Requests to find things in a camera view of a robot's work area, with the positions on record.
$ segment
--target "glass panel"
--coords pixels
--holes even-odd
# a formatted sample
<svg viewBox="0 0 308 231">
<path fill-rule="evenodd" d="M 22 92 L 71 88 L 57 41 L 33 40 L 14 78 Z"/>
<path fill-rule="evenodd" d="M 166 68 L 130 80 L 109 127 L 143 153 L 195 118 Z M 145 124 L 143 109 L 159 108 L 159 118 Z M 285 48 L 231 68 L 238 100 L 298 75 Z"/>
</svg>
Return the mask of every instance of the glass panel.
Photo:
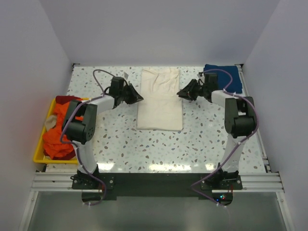
<svg viewBox="0 0 308 231">
<path fill-rule="evenodd" d="M 235 193 L 217 207 L 197 198 L 118 197 L 88 208 L 78 192 L 41 192 L 30 231 L 284 231 L 276 193 Z"/>
</svg>

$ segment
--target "white enclosure wall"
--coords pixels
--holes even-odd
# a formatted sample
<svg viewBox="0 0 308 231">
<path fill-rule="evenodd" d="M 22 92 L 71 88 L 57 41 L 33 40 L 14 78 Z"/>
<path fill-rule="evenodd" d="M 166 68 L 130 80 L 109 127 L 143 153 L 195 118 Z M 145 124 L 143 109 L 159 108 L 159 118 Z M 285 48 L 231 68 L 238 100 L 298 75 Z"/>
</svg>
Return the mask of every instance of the white enclosure wall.
<svg viewBox="0 0 308 231">
<path fill-rule="evenodd" d="M 241 64 L 279 0 L 40 0 L 88 65 Z"/>
<path fill-rule="evenodd" d="M 244 65 L 271 168 L 297 230 L 307 230 L 308 1 L 281 0 Z"/>
<path fill-rule="evenodd" d="M 71 67 L 38 0 L 1 1 L 0 32 L 0 230 L 14 231 L 35 173 L 39 131 Z"/>
</svg>

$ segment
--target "cable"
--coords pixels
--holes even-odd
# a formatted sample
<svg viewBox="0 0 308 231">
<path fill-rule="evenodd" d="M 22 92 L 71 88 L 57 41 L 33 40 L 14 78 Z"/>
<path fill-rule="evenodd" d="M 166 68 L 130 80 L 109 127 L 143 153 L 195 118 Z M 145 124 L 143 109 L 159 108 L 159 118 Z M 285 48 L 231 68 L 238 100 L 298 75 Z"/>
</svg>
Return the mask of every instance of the cable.
<svg viewBox="0 0 308 231">
<path fill-rule="evenodd" d="M 105 70 L 101 70 L 101 69 L 95 69 L 94 71 L 93 71 L 93 77 L 94 77 L 94 79 L 95 79 L 95 81 L 96 81 L 96 83 L 98 84 L 98 86 L 100 87 L 100 89 L 102 90 L 102 92 L 103 92 L 103 95 L 104 95 L 104 89 L 103 89 L 103 87 L 101 86 L 101 84 L 99 83 L 99 81 L 97 80 L 97 78 L 95 77 L 95 72 L 96 71 L 102 71 L 102 72 L 105 72 L 105 73 L 107 73 L 107 74 L 110 74 L 112 77 L 116 77 L 115 75 L 113 75 L 113 74 L 111 74 L 110 72 L 108 72 L 108 71 L 105 71 Z"/>
<path fill-rule="evenodd" d="M 106 94 L 107 93 L 107 90 L 109 89 L 110 87 L 107 87 L 105 90 L 104 90 L 104 93 Z"/>
<path fill-rule="evenodd" d="M 204 84 L 204 82 L 203 82 L 201 79 L 198 79 L 198 83 L 199 83 L 199 84 L 200 84 L 200 83 Z"/>
<path fill-rule="evenodd" d="M 229 187 L 227 193 L 229 193 L 230 189 L 231 189 L 231 193 L 232 193 L 232 195 L 233 195 L 233 185 L 230 185 L 230 187 Z"/>
<path fill-rule="evenodd" d="M 80 165 L 82 166 L 82 169 L 83 169 L 91 178 L 93 178 L 94 180 L 98 181 L 98 182 L 101 184 L 101 186 L 104 187 L 104 193 L 103 193 L 103 196 L 101 197 L 101 199 L 100 199 L 99 201 L 97 201 L 97 202 L 94 202 L 93 204 L 92 204 L 91 202 L 88 202 L 87 205 L 89 205 L 89 206 L 93 206 L 93 205 L 99 204 L 99 203 L 106 197 L 106 195 L 107 195 L 107 187 L 106 187 L 106 184 L 105 184 L 101 179 L 99 179 L 99 178 L 93 176 L 93 175 L 86 169 L 86 167 L 84 167 L 84 165 L 83 165 L 83 163 L 82 163 L 82 161 L 81 161 L 81 158 L 80 158 L 80 153 L 79 153 L 79 147 L 78 147 L 78 145 L 77 145 L 75 142 L 73 142 L 73 141 L 64 141 L 64 140 L 63 140 L 63 137 L 64 137 L 64 134 L 65 134 L 67 128 L 68 128 L 68 125 L 70 124 L 70 122 L 72 122 L 73 118 L 75 117 L 75 114 L 77 113 L 77 111 L 80 109 L 81 106 L 83 106 L 83 105 L 85 105 L 85 104 L 87 104 L 87 103 L 90 103 L 90 102 L 92 102 L 92 101 L 94 101 L 94 100 L 101 99 L 102 97 L 105 96 L 105 91 L 104 91 L 103 87 L 101 86 L 101 84 L 99 83 L 99 81 L 97 80 L 97 78 L 95 77 L 95 72 L 96 72 L 96 71 L 102 71 L 102 72 L 105 72 L 105 73 L 107 73 L 107 74 L 110 74 L 112 77 L 115 77 L 113 74 L 109 73 L 108 71 L 104 71 L 104 70 L 101 70 L 101 69 L 95 69 L 95 70 L 93 71 L 93 77 L 94 77 L 96 83 L 98 84 L 98 86 L 101 88 L 101 90 L 102 90 L 102 92 L 103 92 L 102 95 L 101 95 L 101 96 L 98 96 L 98 97 L 95 97 L 95 98 L 92 98 L 92 99 L 90 99 L 90 100 L 84 101 L 84 102 L 82 102 L 82 103 L 80 103 L 80 104 L 75 108 L 75 110 L 72 112 L 72 114 L 71 114 L 71 116 L 69 117 L 69 119 L 68 119 L 66 125 L 64 126 L 64 128 L 63 128 L 63 130 L 62 130 L 62 133 L 61 133 L 61 136 L 60 136 L 60 142 L 61 142 L 61 143 L 69 143 L 69 144 L 71 144 L 71 145 L 73 145 L 73 146 L 76 147 L 76 157 L 77 157 L 78 162 L 79 162 Z"/>
<path fill-rule="evenodd" d="M 247 100 L 247 99 L 244 98 L 243 96 L 236 95 L 235 93 L 229 93 L 229 92 L 226 91 L 226 88 L 227 88 L 227 87 L 232 83 L 232 81 L 233 81 L 232 75 L 231 75 L 229 72 L 227 72 L 227 71 L 225 71 L 225 70 L 220 70 L 220 69 L 210 69 L 210 70 L 204 71 L 203 73 L 207 73 L 207 72 L 210 72 L 210 71 L 222 71 L 222 72 L 226 73 L 226 74 L 230 77 L 230 82 L 229 82 L 229 83 L 226 85 L 226 87 L 223 89 L 223 92 L 224 92 L 225 94 L 227 94 L 227 95 L 240 98 L 240 99 L 244 100 L 245 102 L 247 102 L 248 105 L 254 110 L 254 112 L 255 112 L 255 114 L 256 114 L 256 118 L 257 118 L 257 124 L 256 124 L 255 130 L 254 130 L 249 136 L 243 138 L 240 142 L 238 142 L 238 143 L 235 145 L 235 147 L 234 147 L 233 150 L 230 152 L 230 154 L 228 155 L 228 157 L 226 158 L 226 160 L 225 160 L 218 168 L 216 168 L 212 173 L 210 173 L 210 174 L 207 175 L 206 177 L 202 178 L 201 180 L 199 180 L 199 181 L 197 181 L 197 182 L 195 182 L 195 183 L 193 183 L 193 184 L 191 185 L 191 188 L 192 188 L 192 190 L 193 190 L 194 192 L 196 192 L 196 193 L 198 193 L 198 194 L 200 194 L 200 195 L 206 197 L 207 199 L 213 201 L 214 203 L 217 203 L 217 201 L 215 201 L 213 198 L 211 198 L 211 197 L 205 195 L 204 193 L 202 193 L 202 192 L 200 192 L 200 191 L 194 189 L 193 186 L 195 186 L 195 185 L 201 183 L 202 181 L 207 180 L 208 178 L 212 177 L 215 173 L 217 173 L 217 172 L 226 164 L 226 162 L 231 158 L 231 156 L 232 156 L 233 153 L 236 151 L 236 149 L 237 149 L 243 142 L 245 142 L 247 139 L 249 139 L 250 137 L 252 137 L 252 136 L 257 132 L 257 130 L 258 130 L 258 128 L 259 128 L 259 116 L 258 116 L 258 114 L 257 114 L 257 111 L 256 111 L 255 107 L 253 106 L 253 104 L 252 104 L 249 100 Z"/>
<path fill-rule="evenodd" d="M 75 108 L 75 110 L 72 112 L 72 115 L 71 115 L 70 118 L 68 119 L 66 125 L 64 126 L 64 128 L 63 128 L 63 130 L 62 130 L 61 136 L 60 136 L 60 142 L 62 142 L 62 143 L 69 143 L 69 144 L 71 144 L 71 145 L 73 145 L 73 146 L 76 147 L 76 157 L 77 157 L 78 162 L 79 162 L 80 165 L 82 166 L 82 169 L 83 169 L 91 178 L 93 178 L 93 179 L 95 179 L 96 181 L 98 181 L 98 182 L 105 188 L 105 189 L 104 189 L 103 196 L 101 197 L 101 199 L 100 199 L 99 201 L 93 203 L 93 204 L 92 204 L 91 202 L 89 202 L 89 203 L 87 204 L 87 205 L 89 205 L 89 206 L 93 206 L 93 205 L 99 204 L 99 203 L 106 197 L 106 194 L 107 194 L 107 187 L 106 187 L 106 184 L 105 184 L 102 180 L 100 180 L 99 178 L 93 176 L 93 175 L 84 167 L 84 165 L 83 165 L 83 163 L 82 163 L 82 161 L 81 161 L 81 158 L 80 158 L 80 153 L 79 153 L 79 147 L 78 147 L 78 145 L 77 145 L 75 142 L 73 142 L 73 141 L 63 141 L 63 137 L 64 137 L 64 134 L 65 134 L 67 128 L 68 128 L 69 123 L 70 123 L 70 122 L 72 121 L 72 119 L 75 117 L 75 114 L 76 114 L 76 112 L 80 109 L 80 107 L 83 106 L 83 105 L 85 105 L 85 104 L 87 104 L 87 103 L 90 103 L 90 102 L 92 102 L 92 101 L 94 101 L 94 100 L 98 100 L 98 99 L 100 99 L 100 98 L 102 98 L 102 97 L 104 97 L 104 94 L 103 94 L 102 96 L 98 96 L 98 97 L 95 97 L 95 98 L 93 98 L 93 99 L 91 99 L 91 100 L 87 100 L 87 101 L 84 101 L 84 102 L 80 103 L 80 104 Z"/>
</svg>

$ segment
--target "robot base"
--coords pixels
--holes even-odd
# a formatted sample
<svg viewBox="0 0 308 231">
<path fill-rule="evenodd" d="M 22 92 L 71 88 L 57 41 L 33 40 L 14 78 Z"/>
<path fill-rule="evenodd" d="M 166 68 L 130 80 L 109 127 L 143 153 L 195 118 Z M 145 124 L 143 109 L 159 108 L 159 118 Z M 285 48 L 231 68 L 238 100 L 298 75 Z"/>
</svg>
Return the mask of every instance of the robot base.
<svg viewBox="0 0 308 231">
<path fill-rule="evenodd" d="M 105 200 L 116 200 L 118 196 L 137 197 L 197 197 L 206 199 L 191 190 L 190 186 L 205 177 L 207 174 L 199 173 L 99 173 L 98 169 L 93 173 L 95 177 L 101 179 L 107 187 Z M 97 181 L 88 175 L 78 172 L 72 176 L 72 189 L 76 190 L 98 190 L 102 189 Z M 232 201 L 231 193 L 212 193 L 212 190 L 228 190 L 231 185 L 234 190 L 242 189 L 241 178 L 236 179 L 240 183 L 223 182 L 219 187 L 208 186 L 201 183 L 199 189 L 202 193 L 211 198 L 218 198 L 224 195 L 226 202 Z M 83 192 L 82 200 L 99 200 L 101 193 Z"/>
</svg>

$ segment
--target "yellow basket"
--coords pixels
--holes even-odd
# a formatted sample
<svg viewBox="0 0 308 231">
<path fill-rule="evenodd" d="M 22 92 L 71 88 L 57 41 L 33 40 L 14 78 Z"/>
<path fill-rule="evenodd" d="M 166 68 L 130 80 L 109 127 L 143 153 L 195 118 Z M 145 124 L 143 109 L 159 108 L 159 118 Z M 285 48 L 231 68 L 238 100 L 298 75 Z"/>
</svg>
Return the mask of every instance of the yellow basket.
<svg viewBox="0 0 308 231">
<path fill-rule="evenodd" d="M 48 110 L 46 119 L 53 114 L 54 107 L 56 106 L 56 99 L 53 99 L 50 108 Z M 43 135 L 46 132 L 45 126 L 43 126 L 42 132 L 40 134 L 40 138 L 38 141 L 38 145 L 35 149 L 34 156 L 33 156 L 33 161 L 35 163 L 41 163 L 41 164 L 78 164 L 77 159 L 74 157 L 70 160 L 51 160 L 49 157 L 44 155 L 44 148 L 43 148 Z"/>
</svg>

